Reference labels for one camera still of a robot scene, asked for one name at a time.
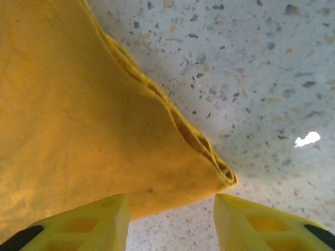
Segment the yellow plastic part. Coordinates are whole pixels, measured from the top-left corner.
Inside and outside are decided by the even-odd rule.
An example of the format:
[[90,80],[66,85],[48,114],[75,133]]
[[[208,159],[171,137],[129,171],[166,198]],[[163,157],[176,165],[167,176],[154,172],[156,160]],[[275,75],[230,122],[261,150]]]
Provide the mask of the yellow plastic part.
[[319,223],[230,195],[216,195],[214,220],[221,251],[331,251],[305,224]]
[[44,230],[20,251],[122,251],[129,219],[128,196],[114,195],[34,223]]

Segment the folded fabric edge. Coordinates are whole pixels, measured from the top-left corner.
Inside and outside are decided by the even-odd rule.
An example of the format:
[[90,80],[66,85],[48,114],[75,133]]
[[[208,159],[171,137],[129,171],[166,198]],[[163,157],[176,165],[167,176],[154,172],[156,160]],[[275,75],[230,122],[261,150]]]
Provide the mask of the folded fabric edge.
[[176,106],[170,101],[169,97],[161,90],[161,88],[148,76],[146,76],[139,68],[135,60],[128,52],[111,36],[104,32],[90,11],[86,0],[79,0],[85,9],[88,17],[94,24],[103,44],[113,58],[122,66],[120,69],[130,74],[139,84],[144,85],[153,91],[168,108],[171,120],[177,127],[183,139],[195,151],[205,156],[215,166],[219,178],[224,182],[222,188],[225,189],[227,184],[234,186],[237,184],[237,178],[230,167],[218,156],[206,137],[195,128],[189,120],[181,114]]

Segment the yellow cloth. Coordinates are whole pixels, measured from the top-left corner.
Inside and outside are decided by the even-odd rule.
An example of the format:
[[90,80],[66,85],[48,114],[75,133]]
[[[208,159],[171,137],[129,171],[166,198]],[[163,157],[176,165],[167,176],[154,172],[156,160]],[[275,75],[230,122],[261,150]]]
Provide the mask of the yellow cloth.
[[116,193],[134,220],[235,183],[84,1],[0,1],[1,240]]

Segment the white floor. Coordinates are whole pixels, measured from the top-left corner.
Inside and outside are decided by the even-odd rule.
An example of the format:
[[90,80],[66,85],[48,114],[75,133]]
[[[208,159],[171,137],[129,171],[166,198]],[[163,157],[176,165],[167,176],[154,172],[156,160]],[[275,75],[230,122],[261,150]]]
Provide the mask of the white floor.
[[[88,2],[236,172],[228,193],[335,232],[334,0]],[[213,199],[131,223],[131,250],[219,250]]]

